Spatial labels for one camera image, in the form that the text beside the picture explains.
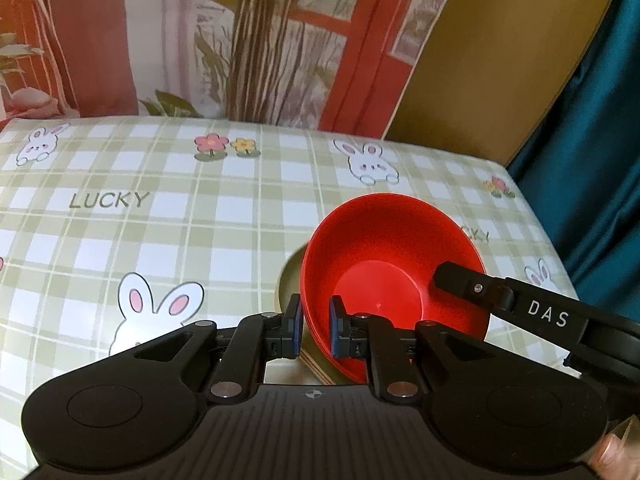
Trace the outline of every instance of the teal curtain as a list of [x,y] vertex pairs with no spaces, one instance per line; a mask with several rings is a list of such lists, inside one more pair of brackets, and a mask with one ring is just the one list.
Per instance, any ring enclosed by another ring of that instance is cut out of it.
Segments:
[[580,299],[640,321],[640,0],[612,1],[509,171]]

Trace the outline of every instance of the metal bolt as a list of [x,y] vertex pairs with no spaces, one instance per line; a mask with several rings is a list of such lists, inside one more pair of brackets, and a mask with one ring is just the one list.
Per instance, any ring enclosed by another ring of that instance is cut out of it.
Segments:
[[235,397],[242,393],[242,386],[232,381],[223,381],[216,383],[211,387],[211,393],[216,397]]
[[397,381],[387,386],[386,390],[394,397],[413,397],[418,393],[418,386],[407,381]]

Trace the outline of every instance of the white rabbit print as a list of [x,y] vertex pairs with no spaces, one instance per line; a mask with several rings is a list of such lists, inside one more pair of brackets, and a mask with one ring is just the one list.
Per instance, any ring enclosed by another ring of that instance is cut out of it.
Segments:
[[27,144],[15,157],[18,166],[24,166],[27,162],[36,160],[40,162],[46,159],[58,145],[58,134],[69,127],[69,124],[54,126],[49,131],[46,128],[36,128],[29,134]]
[[549,266],[543,258],[540,258],[538,261],[538,270],[527,266],[524,268],[524,273],[527,275],[529,281],[534,285],[541,286],[542,288],[546,288],[546,290],[560,294],[558,286],[551,281]]
[[362,151],[346,140],[334,139],[334,146],[340,153],[349,157],[351,174],[366,186],[376,182],[397,184],[400,180],[396,168],[382,157],[382,147],[375,142],[367,142]]
[[136,272],[126,274],[118,287],[118,304],[124,320],[116,329],[109,355],[179,329],[198,311],[203,299],[202,285],[187,282],[176,286],[154,307],[146,280]]

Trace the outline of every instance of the ribbed black surface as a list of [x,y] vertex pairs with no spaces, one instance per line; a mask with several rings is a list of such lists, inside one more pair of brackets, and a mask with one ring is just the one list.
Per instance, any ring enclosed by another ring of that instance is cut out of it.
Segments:
[[547,476],[513,477],[468,464],[436,439],[416,409],[379,402],[367,386],[266,384],[247,402],[209,410],[180,449],[154,463],[132,471],[90,476],[43,466],[28,478],[593,480],[596,477],[584,466]]

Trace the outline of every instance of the green and white plaid pattern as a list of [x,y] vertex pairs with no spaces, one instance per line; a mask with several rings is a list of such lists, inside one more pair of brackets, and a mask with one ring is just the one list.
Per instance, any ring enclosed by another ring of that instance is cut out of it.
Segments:
[[[525,266],[537,270],[542,258],[555,286],[575,297],[535,215],[492,162],[376,142],[399,181],[366,186],[334,145],[345,137],[226,121],[104,118],[72,121],[47,158],[18,166],[30,132],[56,124],[14,121],[0,133],[1,479],[20,478],[35,464],[19,423],[28,394],[108,355],[123,321],[125,274],[146,279],[156,307],[175,286],[198,282],[205,295],[195,318],[234,326],[274,309],[287,257],[324,216],[366,193],[403,193],[444,211],[474,241],[489,274],[526,280]],[[198,161],[194,138],[210,132],[253,139],[260,156],[240,157],[227,146],[223,160]],[[362,148],[363,139],[346,140]],[[484,184],[492,176],[515,197],[492,196]],[[565,354],[494,318],[487,340],[555,367]]]

